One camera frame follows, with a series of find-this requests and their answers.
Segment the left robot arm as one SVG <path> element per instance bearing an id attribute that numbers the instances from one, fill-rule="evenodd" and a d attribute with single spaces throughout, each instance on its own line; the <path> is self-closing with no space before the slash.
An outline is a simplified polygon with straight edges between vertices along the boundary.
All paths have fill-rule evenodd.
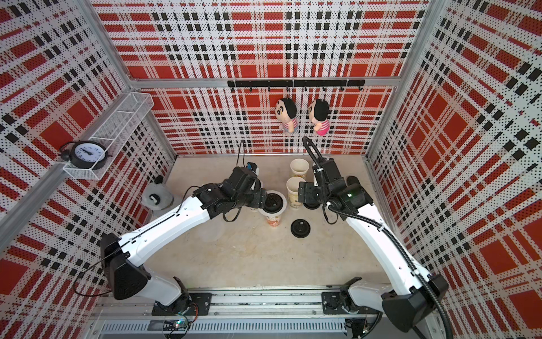
<path id="1" fill-rule="evenodd" d="M 177 279 L 163 278 L 144 267 L 155 253 L 192 228 L 243 207 L 262 209 L 267 192 L 254 162 L 235 167 L 223 182 L 199 186 L 180 205 L 137 230 L 100 243 L 102 269 L 113 298 L 145 297 L 169 307 L 186 295 Z"/>

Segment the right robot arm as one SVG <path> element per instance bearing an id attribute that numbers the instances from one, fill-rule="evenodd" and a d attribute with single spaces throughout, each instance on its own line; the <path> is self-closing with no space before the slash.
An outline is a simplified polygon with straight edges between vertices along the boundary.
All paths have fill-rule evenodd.
<path id="1" fill-rule="evenodd" d="M 313 183 L 299 185 L 300 202 L 319 205 L 344 220 L 364 240 L 390 281 L 388 287 L 361 280 L 347 283 L 343 307 L 378 310 L 405 333 L 437 312 L 444 336 L 453 338 L 450 317 L 442 303 L 449 288 L 446 279 L 424 268 L 407 251 L 383 220 L 371 196 L 356 180 L 345 179 L 332 158 L 314 157 L 313 174 Z"/>

